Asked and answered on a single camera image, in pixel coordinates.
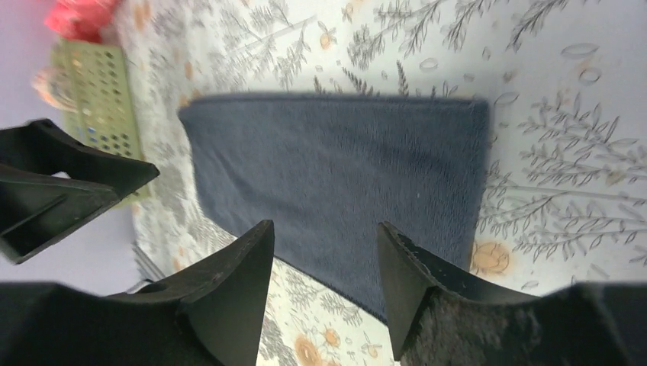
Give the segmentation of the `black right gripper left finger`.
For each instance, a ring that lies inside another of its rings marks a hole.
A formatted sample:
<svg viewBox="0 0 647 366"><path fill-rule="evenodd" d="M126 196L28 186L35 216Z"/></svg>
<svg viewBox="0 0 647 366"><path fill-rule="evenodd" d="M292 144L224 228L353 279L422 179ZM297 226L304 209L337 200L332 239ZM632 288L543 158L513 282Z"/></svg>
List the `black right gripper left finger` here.
<svg viewBox="0 0 647 366"><path fill-rule="evenodd" d="M271 220L140 291L97 297L1 285L3 365L254 365L275 243Z"/></svg>

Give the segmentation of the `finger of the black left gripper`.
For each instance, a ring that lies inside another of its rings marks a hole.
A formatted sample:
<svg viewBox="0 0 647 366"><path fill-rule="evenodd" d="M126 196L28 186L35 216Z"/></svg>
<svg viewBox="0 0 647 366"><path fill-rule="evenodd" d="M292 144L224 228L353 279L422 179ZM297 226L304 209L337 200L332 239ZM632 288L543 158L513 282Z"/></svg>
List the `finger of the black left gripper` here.
<svg viewBox="0 0 647 366"><path fill-rule="evenodd" d="M51 120L1 131L1 253L21 264L155 179L157 167L91 148Z"/></svg>

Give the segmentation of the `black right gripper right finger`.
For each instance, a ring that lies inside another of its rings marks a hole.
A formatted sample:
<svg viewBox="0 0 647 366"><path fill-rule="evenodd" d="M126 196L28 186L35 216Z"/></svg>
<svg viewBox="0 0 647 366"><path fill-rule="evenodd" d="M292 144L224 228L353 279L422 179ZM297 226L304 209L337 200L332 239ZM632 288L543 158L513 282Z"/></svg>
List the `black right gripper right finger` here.
<svg viewBox="0 0 647 366"><path fill-rule="evenodd" d="M542 297L481 279L377 231L394 359L402 365L644 365L646 285L581 282Z"/></svg>

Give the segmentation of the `dark grey cloth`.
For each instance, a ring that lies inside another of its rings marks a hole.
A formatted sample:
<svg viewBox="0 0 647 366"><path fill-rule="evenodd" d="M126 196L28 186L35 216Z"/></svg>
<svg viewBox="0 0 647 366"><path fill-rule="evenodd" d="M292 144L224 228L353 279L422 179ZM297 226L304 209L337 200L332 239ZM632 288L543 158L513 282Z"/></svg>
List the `dark grey cloth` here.
<svg viewBox="0 0 647 366"><path fill-rule="evenodd" d="M490 116L479 99L298 93L178 113L203 214L235 236L272 220L278 258L378 319L380 222L468 267Z"/></svg>

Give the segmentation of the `beige lettered towel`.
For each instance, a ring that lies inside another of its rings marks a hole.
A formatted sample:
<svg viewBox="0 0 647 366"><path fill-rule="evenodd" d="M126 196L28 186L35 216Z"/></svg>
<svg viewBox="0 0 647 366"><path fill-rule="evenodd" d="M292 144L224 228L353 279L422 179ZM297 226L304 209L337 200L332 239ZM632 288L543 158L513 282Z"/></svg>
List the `beige lettered towel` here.
<svg viewBox="0 0 647 366"><path fill-rule="evenodd" d="M36 72L31 82L33 88L50 106L68 112L76 112L72 79L61 68L48 66Z"/></svg>

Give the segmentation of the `pale green plastic basket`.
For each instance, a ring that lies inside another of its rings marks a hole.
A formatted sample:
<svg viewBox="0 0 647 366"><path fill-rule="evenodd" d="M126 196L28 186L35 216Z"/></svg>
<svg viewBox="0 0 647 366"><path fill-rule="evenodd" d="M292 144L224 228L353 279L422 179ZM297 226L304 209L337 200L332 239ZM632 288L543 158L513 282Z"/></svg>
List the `pale green plastic basket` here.
<svg viewBox="0 0 647 366"><path fill-rule="evenodd" d="M76 106L63 112L64 130L105 153L144 161L122 49L61 40L51 61L69 77Z"/></svg>

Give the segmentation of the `pink patterned cloth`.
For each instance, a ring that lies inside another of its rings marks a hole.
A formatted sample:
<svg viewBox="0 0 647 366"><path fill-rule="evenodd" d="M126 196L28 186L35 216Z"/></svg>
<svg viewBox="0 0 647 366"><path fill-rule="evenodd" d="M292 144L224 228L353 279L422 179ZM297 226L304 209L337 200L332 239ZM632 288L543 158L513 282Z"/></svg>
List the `pink patterned cloth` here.
<svg viewBox="0 0 647 366"><path fill-rule="evenodd" d="M44 24L66 40L102 43L120 0L58 0L44 18Z"/></svg>

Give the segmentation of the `floral table cloth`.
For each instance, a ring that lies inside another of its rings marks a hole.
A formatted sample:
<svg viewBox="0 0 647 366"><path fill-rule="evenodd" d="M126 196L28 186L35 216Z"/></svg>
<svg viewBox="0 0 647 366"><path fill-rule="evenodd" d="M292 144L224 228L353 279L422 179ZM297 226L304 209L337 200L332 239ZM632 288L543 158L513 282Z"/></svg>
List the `floral table cloth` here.
<svg viewBox="0 0 647 366"><path fill-rule="evenodd" d="M137 242L167 275L233 240L177 110L284 91L489 100L471 272L534 295L646 280L644 1L124 1L114 25L160 171Z"/></svg>

